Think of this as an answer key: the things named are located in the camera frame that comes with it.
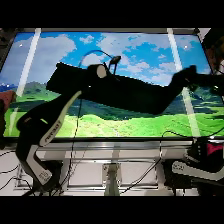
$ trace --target screen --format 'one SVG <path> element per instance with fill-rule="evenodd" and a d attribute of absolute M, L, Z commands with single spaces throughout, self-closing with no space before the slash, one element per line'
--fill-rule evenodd
<path fill-rule="evenodd" d="M 174 35 L 183 68 L 197 66 L 197 72 L 210 73 L 210 67 L 197 36 Z M 102 33 L 102 32 L 44 32 L 19 33 L 0 74 L 0 91 L 17 93 L 17 102 L 5 114 L 5 136 L 19 136 L 18 119 L 33 107 L 50 101 L 58 94 L 46 90 L 46 83 L 58 62 L 78 66 L 88 51 L 103 50 L 120 55 L 116 74 L 140 79 L 150 84 L 166 86 L 177 72 L 168 34 Z M 109 63 L 103 53 L 91 53 L 82 63 Z M 185 136 L 212 134 L 223 126 L 221 97 L 198 88 L 190 94 L 193 113 L 185 107 L 180 94 L 159 115 L 143 114 L 83 100 L 77 137 L 161 137 L 172 130 Z M 79 100 L 69 108 L 56 137 L 73 137 L 76 130 Z"/>

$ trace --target pink object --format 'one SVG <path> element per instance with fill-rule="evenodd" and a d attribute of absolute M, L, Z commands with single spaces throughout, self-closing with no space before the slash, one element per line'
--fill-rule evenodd
<path fill-rule="evenodd" d="M 16 100 L 16 93 L 12 90 L 1 92 L 0 99 L 4 101 L 4 104 L 5 104 L 4 110 L 6 112 L 9 108 L 10 103 Z"/>
<path fill-rule="evenodd" d="M 223 145 L 212 145 L 212 144 L 207 144 L 207 153 L 208 156 L 211 155 L 213 152 L 223 149 Z"/>

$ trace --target metal bracket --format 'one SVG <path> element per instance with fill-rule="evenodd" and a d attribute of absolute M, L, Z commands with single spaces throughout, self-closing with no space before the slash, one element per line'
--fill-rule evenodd
<path fill-rule="evenodd" d="M 103 185 L 103 187 L 106 187 L 109 172 L 116 173 L 117 185 L 120 187 L 122 184 L 121 164 L 120 163 L 103 164 L 103 166 L 102 166 L 102 185 Z"/>

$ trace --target screen frame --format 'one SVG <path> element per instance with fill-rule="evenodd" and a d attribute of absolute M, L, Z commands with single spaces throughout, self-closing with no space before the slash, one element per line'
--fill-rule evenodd
<path fill-rule="evenodd" d="M 10 46 L 7 48 L 6 57 L 4 62 L 0 65 L 0 72 L 4 66 L 7 55 L 12 47 L 13 41 L 18 33 L 24 32 L 35 32 L 36 28 L 24 28 L 22 31 L 15 32 L 15 35 L 12 38 Z M 108 33 L 147 33 L 147 34 L 167 34 L 167 28 L 41 28 L 41 33 L 43 32 L 108 32 Z M 199 39 L 200 44 L 201 40 L 198 34 L 194 33 L 194 28 L 173 28 L 174 35 L 194 35 Z M 19 137 L 4 137 L 6 145 L 10 146 L 11 144 L 17 143 Z M 75 142 L 148 142 L 148 141 L 193 141 L 195 137 L 176 137 L 176 136 L 167 136 L 167 137 L 75 137 Z M 224 140 L 224 136 L 214 136 L 213 140 Z M 51 143 L 72 143 L 74 138 L 72 137 L 57 137 L 52 140 Z"/>

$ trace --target sky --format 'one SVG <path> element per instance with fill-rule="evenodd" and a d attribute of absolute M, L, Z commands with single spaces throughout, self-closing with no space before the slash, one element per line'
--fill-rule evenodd
<path fill-rule="evenodd" d="M 34 33 L 17 34 L 0 73 L 0 85 L 18 85 L 30 50 Z M 197 72 L 209 74 L 210 68 L 197 36 L 174 35 L 182 67 L 197 66 Z M 37 42 L 27 82 L 46 83 L 58 62 L 78 66 L 90 50 L 103 50 L 112 56 L 120 55 L 116 74 L 144 82 L 168 85 L 176 72 L 167 34 L 101 33 L 101 32 L 44 32 Z M 83 60 L 90 64 L 109 62 L 102 53 L 92 53 Z"/>

